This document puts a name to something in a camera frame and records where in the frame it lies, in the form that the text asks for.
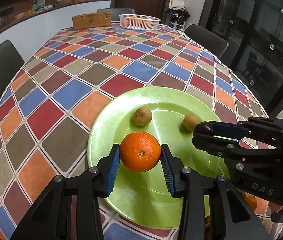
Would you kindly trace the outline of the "right hand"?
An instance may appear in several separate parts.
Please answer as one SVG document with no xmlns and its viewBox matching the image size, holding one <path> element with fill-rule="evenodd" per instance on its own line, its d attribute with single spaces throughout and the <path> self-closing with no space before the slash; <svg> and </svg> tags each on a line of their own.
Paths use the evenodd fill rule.
<svg viewBox="0 0 283 240">
<path fill-rule="evenodd" d="M 269 202 L 269 208 L 271 209 L 271 212 L 278 213 L 282 210 L 283 207 L 279 204 Z"/>
</svg>

